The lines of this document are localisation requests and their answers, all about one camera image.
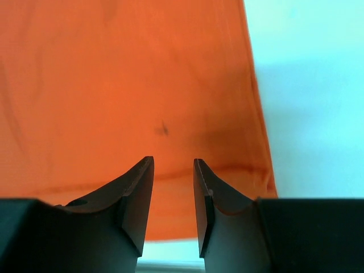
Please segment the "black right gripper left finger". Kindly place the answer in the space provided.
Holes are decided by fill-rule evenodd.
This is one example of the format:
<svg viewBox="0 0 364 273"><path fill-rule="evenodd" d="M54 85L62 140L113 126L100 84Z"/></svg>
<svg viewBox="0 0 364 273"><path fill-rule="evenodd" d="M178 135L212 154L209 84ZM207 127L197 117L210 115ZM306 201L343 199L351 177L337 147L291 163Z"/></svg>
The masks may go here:
<svg viewBox="0 0 364 273"><path fill-rule="evenodd" d="M52 207L50 272L135 272L142 256L154 159L67 205Z"/></svg>

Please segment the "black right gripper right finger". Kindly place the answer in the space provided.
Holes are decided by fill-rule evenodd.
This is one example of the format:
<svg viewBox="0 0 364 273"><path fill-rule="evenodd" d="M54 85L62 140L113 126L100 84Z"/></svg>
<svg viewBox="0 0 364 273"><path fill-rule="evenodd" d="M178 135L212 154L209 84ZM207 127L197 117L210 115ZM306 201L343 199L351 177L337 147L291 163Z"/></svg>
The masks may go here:
<svg viewBox="0 0 364 273"><path fill-rule="evenodd" d="M199 256L206 272L271 272L256 203L193 162Z"/></svg>

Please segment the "orange t shirt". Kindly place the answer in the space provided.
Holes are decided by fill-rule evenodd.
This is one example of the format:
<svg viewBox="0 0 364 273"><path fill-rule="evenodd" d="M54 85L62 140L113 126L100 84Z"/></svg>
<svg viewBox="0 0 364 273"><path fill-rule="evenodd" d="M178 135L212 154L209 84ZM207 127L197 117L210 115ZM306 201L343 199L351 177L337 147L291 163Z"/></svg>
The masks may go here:
<svg viewBox="0 0 364 273"><path fill-rule="evenodd" d="M1 196L66 204L155 162L146 238L194 238L193 161L276 197L242 1L2 1Z"/></svg>

